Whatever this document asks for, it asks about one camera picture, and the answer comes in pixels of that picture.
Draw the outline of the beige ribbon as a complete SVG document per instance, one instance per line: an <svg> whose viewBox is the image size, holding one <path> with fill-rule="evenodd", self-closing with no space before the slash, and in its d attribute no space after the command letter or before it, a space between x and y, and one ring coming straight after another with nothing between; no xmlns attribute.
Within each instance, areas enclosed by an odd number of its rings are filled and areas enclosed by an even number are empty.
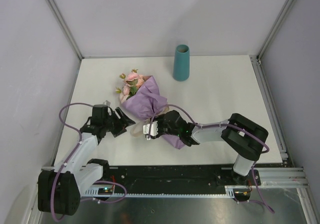
<svg viewBox="0 0 320 224"><path fill-rule="evenodd" d="M141 121L139 121L138 123L134 124L133 127L130 130L130 134L133 137L140 137L140 136L144 136L143 134L143 125L144 124L148 124L148 123L152 123L151 122L151 118L147 118L147 119L142 119Z"/></svg>

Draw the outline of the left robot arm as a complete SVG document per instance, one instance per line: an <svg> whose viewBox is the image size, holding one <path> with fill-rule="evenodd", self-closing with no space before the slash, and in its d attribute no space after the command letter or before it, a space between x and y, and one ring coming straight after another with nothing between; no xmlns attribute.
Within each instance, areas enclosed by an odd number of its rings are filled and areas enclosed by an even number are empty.
<svg viewBox="0 0 320 224"><path fill-rule="evenodd" d="M57 215L76 213L81 197L98 182L112 179L107 160L89 159L107 133L117 137L135 124L120 108L92 106L91 116L77 129L79 140L55 166L42 170L38 176L38 210Z"/></svg>

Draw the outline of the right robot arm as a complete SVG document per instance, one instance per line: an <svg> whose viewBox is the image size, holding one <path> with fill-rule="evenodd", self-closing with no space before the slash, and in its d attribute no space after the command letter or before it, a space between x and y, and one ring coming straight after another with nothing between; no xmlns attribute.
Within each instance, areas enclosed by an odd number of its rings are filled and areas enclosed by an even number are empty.
<svg viewBox="0 0 320 224"><path fill-rule="evenodd" d="M230 172L231 180L237 185L248 180L261 154L270 151L266 144L268 131L239 113L233 113L219 123L201 125L185 121L179 112L173 110L154 118L150 129L153 139L170 135L189 147L214 141L226 142L237 153Z"/></svg>

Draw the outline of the pink flower bouquet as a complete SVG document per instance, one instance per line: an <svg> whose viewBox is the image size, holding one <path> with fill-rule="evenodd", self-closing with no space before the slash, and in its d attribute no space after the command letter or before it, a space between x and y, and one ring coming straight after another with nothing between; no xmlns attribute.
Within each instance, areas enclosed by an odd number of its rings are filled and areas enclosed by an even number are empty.
<svg viewBox="0 0 320 224"><path fill-rule="evenodd" d="M115 92L119 95L120 103L124 103L135 96L147 80L146 76L138 74L137 69L132 69L129 74L122 73L119 78L123 82L123 87L116 87Z"/></svg>

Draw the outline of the purple wrapping paper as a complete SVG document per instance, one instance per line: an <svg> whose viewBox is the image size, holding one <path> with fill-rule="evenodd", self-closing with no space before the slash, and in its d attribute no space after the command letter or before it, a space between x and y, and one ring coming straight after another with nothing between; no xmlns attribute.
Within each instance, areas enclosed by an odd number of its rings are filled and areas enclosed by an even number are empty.
<svg viewBox="0 0 320 224"><path fill-rule="evenodd" d="M160 89L155 78L153 76L146 77L146 82L137 94L121 103L126 111L140 120L169 112L169 107L166 106L167 98L160 95Z"/></svg>

